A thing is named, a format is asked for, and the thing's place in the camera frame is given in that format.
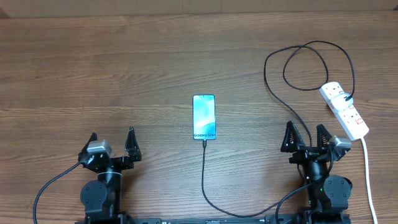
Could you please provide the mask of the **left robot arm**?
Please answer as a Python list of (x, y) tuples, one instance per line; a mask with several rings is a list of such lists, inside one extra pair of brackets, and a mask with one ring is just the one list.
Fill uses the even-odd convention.
[(85, 223), (133, 223), (133, 218), (121, 211), (122, 171), (133, 169), (142, 159), (133, 127), (125, 142), (126, 156), (112, 157), (111, 146), (98, 140), (93, 133), (78, 155), (84, 168), (97, 174), (97, 179), (85, 184), (80, 200), (85, 207)]

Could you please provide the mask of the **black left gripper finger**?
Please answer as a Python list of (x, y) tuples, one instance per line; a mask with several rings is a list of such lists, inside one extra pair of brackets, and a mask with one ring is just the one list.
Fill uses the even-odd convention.
[(129, 132), (127, 134), (127, 139), (125, 142), (125, 151), (128, 153), (129, 156), (141, 155), (141, 151), (139, 149), (135, 135), (135, 130), (132, 126), (129, 128)]
[(98, 140), (97, 134), (96, 133), (92, 133), (90, 138), (89, 138), (89, 140), (88, 140), (88, 142), (85, 144), (85, 146), (81, 150), (81, 153), (82, 154), (86, 154), (88, 152), (87, 149), (88, 149), (88, 146), (89, 146), (90, 142), (97, 141), (97, 140)]

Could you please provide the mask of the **Samsung Galaxy smartphone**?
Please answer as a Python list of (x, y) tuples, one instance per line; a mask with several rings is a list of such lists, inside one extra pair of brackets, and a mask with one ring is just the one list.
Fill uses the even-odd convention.
[(214, 95), (193, 96), (194, 140), (216, 139), (216, 110)]

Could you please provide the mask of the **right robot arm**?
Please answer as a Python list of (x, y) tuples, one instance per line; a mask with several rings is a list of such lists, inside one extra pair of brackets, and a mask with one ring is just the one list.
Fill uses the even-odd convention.
[[(281, 152), (291, 153), (289, 162), (303, 168), (305, 185), (286, 195), (277, 206), (277, 223), (350, 223), (348, 199), (353, 188), (346, 177), (331, 175), (331, 168), (336, 161), (344, 157), (351, 149), (348, 138), (332, 136), (324, 125), (317, 126), (317, 146), (306, 146), (298, 129), (292, 121), (286, 125)], [(308, 207), (300, 208), (297, 213), (284, 218), (279, 216), (283, 202), (296, 193), (306, 190)]]

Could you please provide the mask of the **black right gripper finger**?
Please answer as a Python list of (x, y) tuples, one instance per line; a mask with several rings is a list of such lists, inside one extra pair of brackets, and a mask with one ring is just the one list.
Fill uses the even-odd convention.
[(292, 121), (286, 125), (285, 136), (280, 148), (281, 152), (297, 152), (305, 146), (298, 129)]
[(319, 124), (317, 126), (317, 146), (327, 147), (331, 138), (332, 135), (327, 131), (326, 127), (324, 127), (322, 124)]

